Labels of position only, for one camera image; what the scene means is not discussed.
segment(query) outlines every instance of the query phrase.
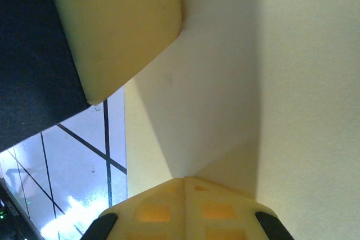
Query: white wall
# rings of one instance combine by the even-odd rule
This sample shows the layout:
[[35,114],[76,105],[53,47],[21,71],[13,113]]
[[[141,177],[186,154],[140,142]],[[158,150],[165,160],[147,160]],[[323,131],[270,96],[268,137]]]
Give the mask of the white wall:
[[360,239],[360,0],[184,0],[125,86],[129,193],[197,174],[295,239]]
[[295,239],[360,239],[360,0],[261,0],[258,198]]

